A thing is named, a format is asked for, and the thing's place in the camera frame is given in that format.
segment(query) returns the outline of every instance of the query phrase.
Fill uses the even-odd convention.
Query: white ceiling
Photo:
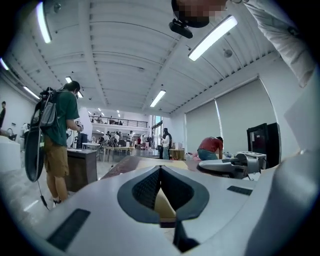
[[[57,2],[61,10],[54,13]],[[45,12],[52,42],[44,42],[33,12],[4,59],[35,93],[59,88],[71,76],[83,89],[79,104],[89,108],[167,116],[275,51],[243,4],[228,2],[221,17],[191,29],[192,39],[169,29],[171,0],[55,0]],[[238,25],[190,60],[189,49],[227,15]],[[232,57],[225,58],[224,49]],[[150,108],[160,89],[167,93]]]

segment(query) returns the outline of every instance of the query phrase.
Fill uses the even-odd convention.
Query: ceiling light
[[[24,86],[23,87],[28,93],[30,93],[33,97],[37,98],[38,100],[40,100],[40,98],[35,95],[28,87]]]
[[[0,62],[1,62],[2,67],[3,67],[5,70],[9,70],[8,66],[6,65],[6,63],[4,62],[4,60],[3,60],[2,58],[0,58]]]
[[[161,100],[161,98],[165,95],[166,91],[165,90],[161,90],[158,95],[155,97],[154,101],[151,103],[150,107],[153,108],[158,101]]]
[[[72,82],[72,78],[70,76],[67,76],[65,80],[68,84]]]
[[[46,18],[45,18],[45,11],[44,11],[44,3],[40,2],[36,6],[36,16],[38,19],[39,27],[41,30],[41,34],[43,37],[43,40],[45,41],[46,44],[51,42],[51,36],[49,34],[49,29],[46,23]]]
[[[206,50],[218,41],[225,33],[238,24],[233,16],[228,16],[218,26],[216,26],[210,34],[208,34],[193,50],[189,53],[189,58],[193,61],[197,60]]]

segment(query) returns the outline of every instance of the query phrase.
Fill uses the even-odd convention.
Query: balcony
[[[128,120],[114,117],[98,117],[95,115],[89,115],[90,121],[93,125],[103,126],[115,126],[125,128],[134,128],[139,130],[146,130],[148,128],[148,122],[138,120]]]

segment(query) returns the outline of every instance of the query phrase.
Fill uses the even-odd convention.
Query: black mesh
[[[160,189],[159,170],[144,178],[132,188],[133,197],[142,205],[154,209]]]
[[[161,189],[175,211],[184,206],[195,193],[190,185],[163,170],[161,172]]]

